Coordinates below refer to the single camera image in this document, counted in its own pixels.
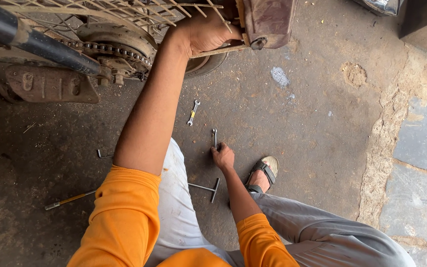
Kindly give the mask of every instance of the white pants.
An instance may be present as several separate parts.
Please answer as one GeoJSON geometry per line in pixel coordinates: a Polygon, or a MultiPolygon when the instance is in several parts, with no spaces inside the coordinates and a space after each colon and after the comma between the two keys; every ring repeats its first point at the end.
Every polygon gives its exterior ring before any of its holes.
{"type": "MultiPolygon", "coordinates": [[[[184,156],[171,138],[159,185],[160,232],[146,267],[184,249],[204,247],[234,267],[244,266],[239,250],[224,251],[202,235],[189,194],[184,156]]],[[[415,267],[386,234],[295,200],[252,193],[271,227],[292,244],[286,249],[302,267],[415,267]]]]}

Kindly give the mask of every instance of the hand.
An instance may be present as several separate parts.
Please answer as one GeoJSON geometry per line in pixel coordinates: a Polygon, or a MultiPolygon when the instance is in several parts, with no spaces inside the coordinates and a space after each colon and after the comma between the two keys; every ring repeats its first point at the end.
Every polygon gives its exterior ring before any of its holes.
{"type": "Polygon", "coordinates": [[[220,151],[217,151],[215,147],[211,147],[210,151],[214,156],[214,162],[220,170],[225,170],[234,167],[235,154],[234,151],[228,147],[224,142],[220,143],[220,151]]]}
{"type": "Polygon", "coordinates": [[[203,11],[207,15],[206,18],[196,12],[191,18],[178,21],[177,26],[171,26],[166,34],[168,39],[182,40],[188,57],[216,49],[228,40],[242,39],[236,26],[230,25],[232,33],[228,31],[214,9],[207,8],[203,11]]]}

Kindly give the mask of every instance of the foot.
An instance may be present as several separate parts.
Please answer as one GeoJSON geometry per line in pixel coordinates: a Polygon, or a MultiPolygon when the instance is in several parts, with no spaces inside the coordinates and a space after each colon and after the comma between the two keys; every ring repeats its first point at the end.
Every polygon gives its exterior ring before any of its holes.
{"type": "MultiPolygon", "coordinates": [[[[271,169],[271,166],[268,161],[264,161],[264,163],[268,165],[268,167],[271,169]]],[[[260,186],[263,193],[266,192],[266,190],[270,189],[270,181],[268,181],[266,174],[262,170],[256,170],[253,173],[252,179],[250,180],[250,184],[260,186]]]]}

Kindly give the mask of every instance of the sandal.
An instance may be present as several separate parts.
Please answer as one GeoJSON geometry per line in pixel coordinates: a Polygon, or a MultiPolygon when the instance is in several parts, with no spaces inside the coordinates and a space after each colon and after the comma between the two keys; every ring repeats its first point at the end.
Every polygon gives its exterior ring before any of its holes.
{"type": "Polygon", "coordinates": [[[278,175],[278,169],[279,169],[279,161],[274,156],[267,156],[256,162],[255,166],[252,168],[252,171],[250,172],[250,176],[248,177],[248,180],[245,183],[245,188],[248,190],[248,192],[257,192],[257,193],[264,193],[263,190],[261,190],[261,187],[259,185],[250,184],[250,181],[252,179],[252,175],[256,170],[262,170],[266,174],[266,178],[268,178],[268,181],[270,182],[270,188],[271,186],[276,183],[276,176],[278,175]]]}

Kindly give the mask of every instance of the chain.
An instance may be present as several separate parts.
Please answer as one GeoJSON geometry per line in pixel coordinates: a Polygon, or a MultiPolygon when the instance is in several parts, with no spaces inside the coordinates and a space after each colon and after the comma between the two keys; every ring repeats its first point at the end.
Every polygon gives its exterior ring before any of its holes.
{"type": "Polygon", "coordinates": [[[101,54],[112,54],[117,57],[124,58],[127,61],[134,61],[142,64],[148,70],[150,70],[152,66],[152,63],[147,58],[140,56],[138,54],[135,54],[131,51],[124,50],[122,48],[113,47],[112,45],[98,44],[93,42],[81,42],[81,41],[74,41],[74,40],[58,40],[58,41],[74,49],[81,49],[83,51],[92,52],[92,53],[98,52],[101,54]]]}

